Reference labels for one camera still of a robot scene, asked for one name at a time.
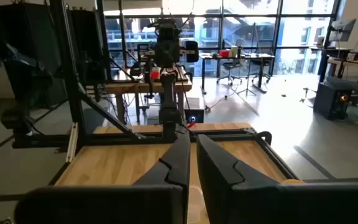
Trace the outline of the black fabric partition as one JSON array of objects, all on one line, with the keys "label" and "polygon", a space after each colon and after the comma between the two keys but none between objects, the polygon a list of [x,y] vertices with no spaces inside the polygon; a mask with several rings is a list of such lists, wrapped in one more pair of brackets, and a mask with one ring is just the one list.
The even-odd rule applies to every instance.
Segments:
[{"label": "black fabric partition", "polygon": [[9,44],[20,54],[39,61],[52,76],[51,83],[38,89],[32,97],[32,104],[43,108],[67,97],[63,81],[59,80],[61,59],[49,9],[45,4],[21,0],[0,5],[0,43]]}]

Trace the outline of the wooden workbench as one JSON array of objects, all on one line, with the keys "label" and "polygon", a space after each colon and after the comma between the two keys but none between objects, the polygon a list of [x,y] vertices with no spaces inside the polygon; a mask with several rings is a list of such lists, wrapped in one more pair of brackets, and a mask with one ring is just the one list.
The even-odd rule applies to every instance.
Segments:
[{"label": "wooden workbench", "polygon": [[135,105],[139,106],[139,93],[148,93],[152,98],[154,93],[163,93],[164,99],[160,102],[159,123],[182,123],[184,116],[184,94],[192,87],[191,75],[182,67],[170,72],[161,71],[157,80],[138,78],[134,80],[105,80],[102,91],[116,96],[116,112],[118,121],[126,124],[125,103],[123,95],[135,94]]}]

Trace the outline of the grey desk monitor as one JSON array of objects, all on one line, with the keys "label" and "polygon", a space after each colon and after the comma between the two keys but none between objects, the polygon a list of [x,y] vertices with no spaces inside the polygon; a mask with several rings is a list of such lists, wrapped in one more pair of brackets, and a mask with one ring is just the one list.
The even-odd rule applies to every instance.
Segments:
[{"label": "grey desk monitor", "polygon": [[330,42],[347,42],[351,35],[356,19],[347,21],[334,21],[329,26],[329,41]]}]

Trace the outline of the black tripod stand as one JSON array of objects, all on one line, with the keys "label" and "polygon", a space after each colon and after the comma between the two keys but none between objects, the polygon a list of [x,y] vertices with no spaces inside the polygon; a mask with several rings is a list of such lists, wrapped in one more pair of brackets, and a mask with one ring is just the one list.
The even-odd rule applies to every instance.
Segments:
[{"label": "black tripod stand", "polygon": [[[253,23],[253,33],[252,33],[252,39],[251,39],[251,46],[253,46],[254,43],[254,35],[255,35],[255,23]],[[248,64],[248,74],[246,76],[246,80],[247,80],[247,86],[244,90],[241,90],[239,92],[237,92],[238,95],[240,95],[241,93],[245,93],[246,96],[248,96],[249,94],[257,96],[256,93],[254,93],[250,88],[249,88],[249,82],[250,82],[250,62]]]}]

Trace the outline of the black office chair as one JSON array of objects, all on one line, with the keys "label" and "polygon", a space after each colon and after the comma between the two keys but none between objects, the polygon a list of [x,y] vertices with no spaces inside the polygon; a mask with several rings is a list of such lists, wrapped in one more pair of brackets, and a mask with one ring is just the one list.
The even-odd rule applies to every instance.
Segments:
[{"label": "black office chair", "polygon": [[270,67],[271,65],[271,62],[272,62],[272,59],[271,58],[265,58],[265,59],[252,59],[250,61],[250,64],[251,65],[255,65],[258,67],[258,71],[256,73],[252,73],[253,75],[253,78],[252,78],[252,82],[256,79],[256,78],[259,78],[260,75],[262,75],[262,77],[265,77],[267,80],[266,82],[269,83],[270,79],[271,79],[271,75],[269,73],[265,73],[264,72],[264,68],[265,67]]},{"label": "black office chair", "polygon": [[227,78],[228,80],[228,84],[230,86],[233,85],[233,81],[234,80],[239,80],[240,83],[242,83],[242,78],[240,77],[240,75],[238,75],[237,77],[235,77],[234,75],[231,74],[231,72],[235,69],[238,68],[239,69],[239,73],[241,73],[241,61],[239,59],[233,59],[230,62],[224,62],[223,63],[223,67],[228,71],[228,74],[226,76],[223,77],[219,77],[216,81],[216,83],[219,83],[220,80],[223,80],[225,78]]}]

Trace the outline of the dark bulky equipment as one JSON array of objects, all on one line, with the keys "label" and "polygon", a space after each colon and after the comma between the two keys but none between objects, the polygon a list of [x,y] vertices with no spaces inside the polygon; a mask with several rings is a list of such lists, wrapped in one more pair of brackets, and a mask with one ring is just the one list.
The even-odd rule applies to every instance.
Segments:
[{"label": "dark bulky equipment", "polygon": [[29,114],[32,100],[41,90],[52,84],[52,75],[41,61],[20,53],[1,38],[0,63],[7,70],[16,97],[15,105],[2,113],[1,122],[14,134],[33,136],[37,129]]}]

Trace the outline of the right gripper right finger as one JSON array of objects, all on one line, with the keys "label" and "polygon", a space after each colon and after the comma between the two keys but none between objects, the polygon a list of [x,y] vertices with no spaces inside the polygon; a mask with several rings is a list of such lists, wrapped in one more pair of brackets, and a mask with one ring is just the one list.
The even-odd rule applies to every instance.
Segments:
[{"label": "right gripper right finger", "polygon": [[358,224],[358,182],[282,184],[197,137],[210,224]]}]

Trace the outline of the black office desk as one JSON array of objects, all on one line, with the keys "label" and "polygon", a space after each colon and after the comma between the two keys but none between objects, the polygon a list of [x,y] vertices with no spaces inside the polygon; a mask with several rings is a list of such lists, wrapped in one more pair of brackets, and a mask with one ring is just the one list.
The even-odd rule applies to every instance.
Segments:
[{"label": "black office desk", "polygon": [[[237,58],[232,58],[232,57],[222,58],[219,55],[217,55],[216,57],[213,57],[213,55],[211,53],[200,53],[199,56],[202,59],[200,89],[201,89],[202,94],[206,95],[207,94],[207,92],[205,91],[205,77],[206,77],[205,76],[205,62],[206,62],[206,60],[224,60],[224,59],[237,59]],[[273,55],[269,55],[269,54],[256,54],[256,53],[241,54],[241,56],[239,57],[239,59],[245,59],[245,60],[260,59],[260,58],[274,59],[275,57]],[[262,75],[259,76],[258,83],[256,85],[253,85],[253,87],[258,89],[261,93],[266,93],[266,91],[262,89]]]}]

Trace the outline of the black computer red light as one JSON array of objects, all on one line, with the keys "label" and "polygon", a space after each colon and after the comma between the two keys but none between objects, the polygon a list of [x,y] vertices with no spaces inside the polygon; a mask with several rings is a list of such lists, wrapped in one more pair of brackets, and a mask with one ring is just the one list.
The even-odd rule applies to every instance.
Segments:
[{"label": "black computer red light", "polygon": [[347,118],[351,90],[330,83],[319,83],[313,111],[328,120]]}]

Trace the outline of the black computer blue light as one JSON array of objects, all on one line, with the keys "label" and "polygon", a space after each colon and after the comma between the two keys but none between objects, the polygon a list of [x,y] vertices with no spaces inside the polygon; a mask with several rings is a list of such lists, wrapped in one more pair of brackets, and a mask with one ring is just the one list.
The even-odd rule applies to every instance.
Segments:
[{"label": "black computer blue light", "polygon": [[191,122],[204,123],[204,106],[199,98],[187,98],[184,104],[184,112],[188,124]]}]

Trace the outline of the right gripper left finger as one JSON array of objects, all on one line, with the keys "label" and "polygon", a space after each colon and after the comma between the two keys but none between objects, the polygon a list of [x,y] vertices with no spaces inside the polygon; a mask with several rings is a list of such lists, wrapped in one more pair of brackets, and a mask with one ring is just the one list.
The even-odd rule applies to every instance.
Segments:
[{"label": "right gripper left finger", "polygon": [[43,187],[20,199],[16,224],[186,224],[190,185],[188,136],[180,136],[134,184]]}]

